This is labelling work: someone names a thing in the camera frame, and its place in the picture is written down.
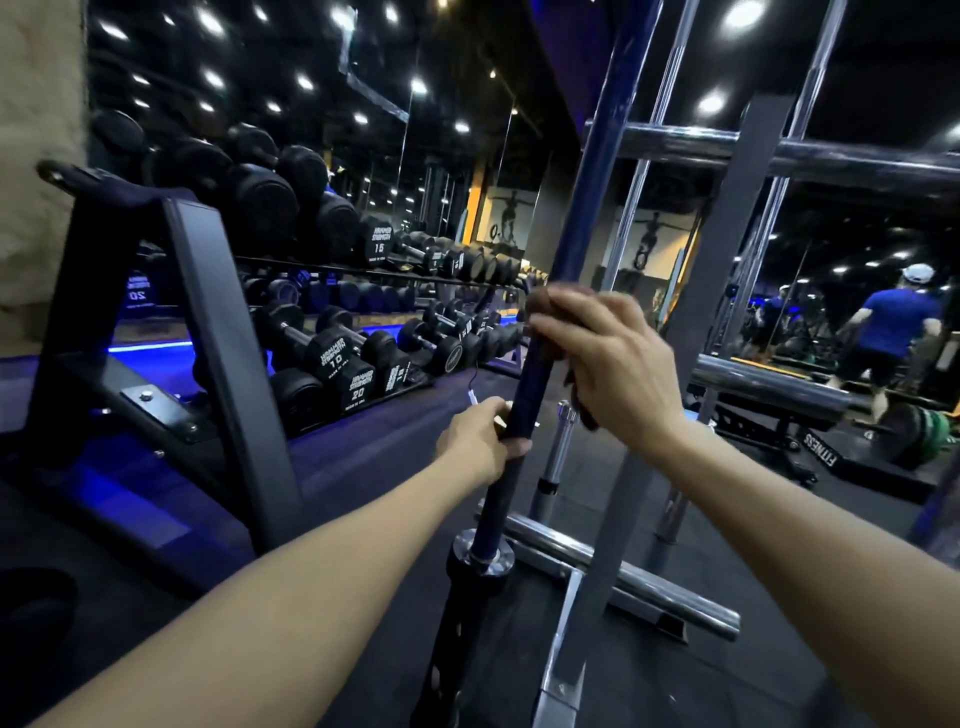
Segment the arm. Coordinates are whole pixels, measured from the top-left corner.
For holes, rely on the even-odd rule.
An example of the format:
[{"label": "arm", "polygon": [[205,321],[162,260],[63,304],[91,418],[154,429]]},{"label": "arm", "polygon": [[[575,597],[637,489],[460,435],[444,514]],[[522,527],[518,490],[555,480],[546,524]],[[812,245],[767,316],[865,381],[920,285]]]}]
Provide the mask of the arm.
[{"label": "arm", "polygon": [[528,449],[497,442],[505,411],[455,417],[425,470],[253,562],[35,728],[315,725],[441,521]]},{"label": "arm", "polygon": [[880,725],[960,725],[960,575],[688,422],[636,302],[550,288],[583,325],[530,323],[570,357],[577,399],[701,508],[853,699]]}]

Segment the forearm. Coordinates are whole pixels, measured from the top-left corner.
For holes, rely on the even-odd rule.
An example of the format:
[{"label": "forearm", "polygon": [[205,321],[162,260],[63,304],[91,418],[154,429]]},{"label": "forearm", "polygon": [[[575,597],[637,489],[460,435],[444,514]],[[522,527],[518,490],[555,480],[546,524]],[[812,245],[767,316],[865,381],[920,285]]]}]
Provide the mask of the forearm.
[{"label": "forearm", "polygon": [[678,425],[659,450],[651,461],[725,536],[874,720],[960,724],[952,686],[960,673],[960,576],[702,425]]},{"label": "forearm", "polygon": [[37,728],[313,726],[404,574],[473,485],[438,461],[237,573]]}]

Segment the shorts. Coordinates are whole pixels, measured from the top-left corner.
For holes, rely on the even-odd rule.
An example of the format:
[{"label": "shorts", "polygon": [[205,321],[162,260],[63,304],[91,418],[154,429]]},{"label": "shorts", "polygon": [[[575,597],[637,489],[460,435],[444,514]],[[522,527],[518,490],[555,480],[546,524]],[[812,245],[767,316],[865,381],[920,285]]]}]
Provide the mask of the shorts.
[{"label": "shorts", "polygon": [[750,343],[758,347],[774,347],[780,343],[781,338],[783,337],[779,328],[761,327],[754,331],[754,335],[750,337]]},{"label": "shorts", "polygon": [[853,347],[840,360],[836,374],[844,381],[857,381],[860,375],[869,369],[870,383],[877,387],[885,387],[893,381],[897,367],[902,363],[903,359],[891,353]]}]

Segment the man in blue shirt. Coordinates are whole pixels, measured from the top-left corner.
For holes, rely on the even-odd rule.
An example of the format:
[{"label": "man in blue shirt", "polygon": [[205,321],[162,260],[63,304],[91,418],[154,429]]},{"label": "man in blue shirt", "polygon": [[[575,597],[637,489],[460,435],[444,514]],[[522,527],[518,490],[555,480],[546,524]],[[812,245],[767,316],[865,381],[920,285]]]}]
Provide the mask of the man in blue shirt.
[{"label": "man in blue shirt", "polygon": [[764,301],[763,305],[756,310],[756,329],[754,335],[750,337],[750,344],[744,350],[745,358],[761,364],[770,361],[770,357],[780,343],[780,323],[783,307],[786,305],[785,297],[789,291],[790,286],[782,285],[776,296]]},{"label": "man in blue shirt", "polygon": [[896,288],[874,293],[841,327],[862,324],[855,344],[837,365],[827,387],[840,389],[843,382],[858,379],[869,369],[875,423],[887,411],[886,387],[909,356],[911,342],[922,335],[940,335],[940,306],[919,290],[932,278],[933,269],[925,263],[905,268]]}]

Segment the black metal frame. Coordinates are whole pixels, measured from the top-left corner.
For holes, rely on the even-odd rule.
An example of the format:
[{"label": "black metal frame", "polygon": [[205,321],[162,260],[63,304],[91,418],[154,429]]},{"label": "black metal frame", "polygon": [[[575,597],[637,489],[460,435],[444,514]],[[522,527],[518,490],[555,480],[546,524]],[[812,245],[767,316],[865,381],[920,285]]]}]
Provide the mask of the black metal frame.
[{"label": "black metal frame", "polygon": [[[22,433],[19,472],[66,467],[108,409],[250,530],[263,553],[303,530],[303,502],[220,214],[95,170],[42,162],[76,197]],[[200,412],[110,356],[137,244],[176,262],[211,379]]]}]

